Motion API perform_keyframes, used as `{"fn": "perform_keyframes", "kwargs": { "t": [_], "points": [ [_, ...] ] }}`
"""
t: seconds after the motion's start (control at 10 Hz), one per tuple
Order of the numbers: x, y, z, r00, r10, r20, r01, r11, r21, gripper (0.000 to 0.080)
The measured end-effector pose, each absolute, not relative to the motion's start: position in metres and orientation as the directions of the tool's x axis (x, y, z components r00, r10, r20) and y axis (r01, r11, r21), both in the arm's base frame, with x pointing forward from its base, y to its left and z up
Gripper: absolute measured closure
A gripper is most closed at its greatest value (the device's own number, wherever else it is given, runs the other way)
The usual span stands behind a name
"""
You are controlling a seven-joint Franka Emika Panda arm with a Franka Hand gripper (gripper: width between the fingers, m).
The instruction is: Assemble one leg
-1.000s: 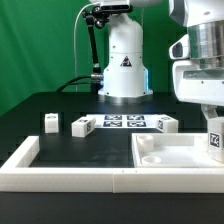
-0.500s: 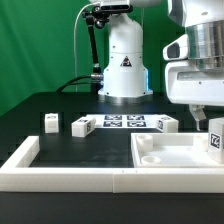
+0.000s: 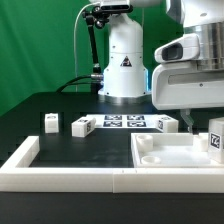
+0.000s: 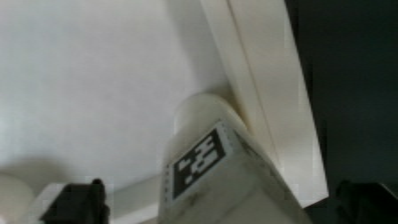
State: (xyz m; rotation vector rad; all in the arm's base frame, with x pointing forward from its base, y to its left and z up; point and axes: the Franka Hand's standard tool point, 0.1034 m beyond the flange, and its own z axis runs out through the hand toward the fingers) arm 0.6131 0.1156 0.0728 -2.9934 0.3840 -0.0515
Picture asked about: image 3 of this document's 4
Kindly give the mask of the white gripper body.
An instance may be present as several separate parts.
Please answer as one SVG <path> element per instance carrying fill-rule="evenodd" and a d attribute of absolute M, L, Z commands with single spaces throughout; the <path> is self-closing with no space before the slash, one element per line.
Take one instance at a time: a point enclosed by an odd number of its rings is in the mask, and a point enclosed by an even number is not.
<path fill-rule="evenodd" d="M 158 110 L 224 107 L 224 71 L 199 71 L 193 61 L 161 64 L 152 75 Z"/>

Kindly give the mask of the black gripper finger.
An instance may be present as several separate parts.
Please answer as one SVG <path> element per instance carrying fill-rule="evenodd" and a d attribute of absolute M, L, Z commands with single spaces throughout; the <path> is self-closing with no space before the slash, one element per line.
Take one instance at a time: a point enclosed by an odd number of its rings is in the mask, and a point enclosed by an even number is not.
<path fill-rule="evenodd" d="M 191 117 L 191 110 L 190 109 L 181 109 L 180 110 L 180 115 L 181 115 L 182 119 L 184 120 L 184 122 L 187 124 L 188 131 L 190 133 L 192 133 L 193 132 L 194 120 Z"/>

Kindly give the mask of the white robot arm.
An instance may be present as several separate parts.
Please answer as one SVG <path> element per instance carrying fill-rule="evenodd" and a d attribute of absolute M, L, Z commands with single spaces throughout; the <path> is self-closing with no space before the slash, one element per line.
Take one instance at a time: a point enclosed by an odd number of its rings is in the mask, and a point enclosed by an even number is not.
<path fill-rule="evenodd" d="M 183 25 L 184 34 L 154 53 L 159 65 L 147 86 L 143 66 L 143 30 L 130 20 L 133 7 L 161 0 L 102 0 L 109 14 L 109 65 L 100 96 L 116 103 L 150 95 L 159 110 L 179 109 L 188 126 L 193 108 L 224 107 L 224 0 L 166 0 L 166 13 Z"/>

